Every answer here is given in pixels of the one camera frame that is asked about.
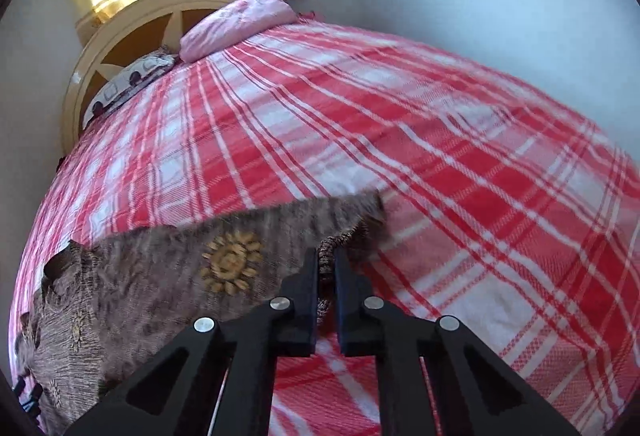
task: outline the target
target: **red plaid bedspread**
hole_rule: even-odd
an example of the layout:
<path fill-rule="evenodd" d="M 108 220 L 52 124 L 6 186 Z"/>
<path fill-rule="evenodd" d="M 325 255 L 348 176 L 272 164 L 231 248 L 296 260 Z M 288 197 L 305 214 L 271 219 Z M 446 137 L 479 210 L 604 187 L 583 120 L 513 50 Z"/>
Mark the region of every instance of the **red plaid bedspread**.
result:
<path fill-rule="evenodd" d="M 391 233 L 369 269 L 378 294 L 462 319 L 584 434 L 612 425 L 640 377 L 629 156 L 514 77 L 318 22 L 180 66 L 90 128 L 35 219 L 10 347 L 70 238 L 371 188 Z M 329 336 L 279 364 L 273 435 L 378 432 L 371 358 Z"/>

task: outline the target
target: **pillowcase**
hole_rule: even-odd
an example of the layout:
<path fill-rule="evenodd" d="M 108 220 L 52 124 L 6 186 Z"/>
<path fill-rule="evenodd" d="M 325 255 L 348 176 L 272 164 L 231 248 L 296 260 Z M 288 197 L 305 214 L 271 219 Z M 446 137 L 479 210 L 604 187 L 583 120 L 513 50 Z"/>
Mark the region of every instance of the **pillowcase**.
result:
<path fill-rule="evenodd" d="M 180 40 L 180 58 L 192 63 L 281 24 L 296 22 L 283 0 L 235 0 L 205 17 Z"/>
<path fill-rule="evenodd" d="M 134 60 L 107 82 L 89 103 L 84 112 L 82 130 L 98 116 L 108 116 L 132 96 L 158 80 L 174 67 L 176 55 L 163 46 Z"/>

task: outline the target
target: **metal screw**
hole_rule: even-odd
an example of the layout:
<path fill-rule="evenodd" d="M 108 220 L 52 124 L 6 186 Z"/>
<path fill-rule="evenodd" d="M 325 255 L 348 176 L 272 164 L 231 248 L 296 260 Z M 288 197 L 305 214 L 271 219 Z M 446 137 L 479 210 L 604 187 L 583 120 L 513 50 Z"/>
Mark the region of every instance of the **metal screw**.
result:
<path fill-rule="evenodd" d="M 269 304 L 274 310 L 286 310 L 291 301 L 286 297 L 274 297 Z"/>
<path fill-rule="evenodd" d="M 364 307 L 370 310 L 379 310 L 385 305 L 385 302 L 380 298 L 372 295 L 364 299 Z"/>
<path fill-rule="evenodd" d="M 200 317 L 198 320 L 196 320 L 193 323 L 193 327 L 195 328 L 195 330 L 200 333 L 206 333 L 208 331 L 211 331 L 213 329 L 213 326 L 215 325 L 216 325 L 216 322 L 213 319 L 210 319 L 209 317 Z"/>
<path fill-rule="evenodd" d="M 440 319 L 440 327 L 443 330 L 455 331 L 460 327 L 460 321 L 451 315 L 446 315 Z"/>

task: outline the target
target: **wooden headboard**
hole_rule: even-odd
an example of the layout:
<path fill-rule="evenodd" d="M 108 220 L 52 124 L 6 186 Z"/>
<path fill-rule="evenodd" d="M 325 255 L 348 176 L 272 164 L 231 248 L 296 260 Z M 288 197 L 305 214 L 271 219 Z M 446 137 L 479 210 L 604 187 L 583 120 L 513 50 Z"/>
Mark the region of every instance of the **wooden headboard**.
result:
<path fill-rule="evenodd" d="M 123 67 L 161 45 L 178 53 L 180 39 L 204 17 L 235 0 L 137 0 L 105 23 L 86 45 L 66 89 L 62 149 L 78 141 L 84 111 Z"/>

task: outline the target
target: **bedspread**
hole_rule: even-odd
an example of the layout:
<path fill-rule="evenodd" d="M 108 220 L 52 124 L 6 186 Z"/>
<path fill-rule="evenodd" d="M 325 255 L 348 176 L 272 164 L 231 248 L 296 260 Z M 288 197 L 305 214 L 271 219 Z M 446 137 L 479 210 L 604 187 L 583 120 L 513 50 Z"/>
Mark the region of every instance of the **bedspread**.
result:
<path fill-rule="evenodd" d="M 85 132 L 37 213 L 10 347 L 69 239 L 367 189 L 390 227 L 367 270 L 377 294 L 459 317 L 584 434 L 612 425 L 640 376 L 629 156 L 521 80 L 319 22 L 178 66 Z M 327 335 L 278 364 L 270 431 L 377 434 L 377 402 L 373 359 Z"/>

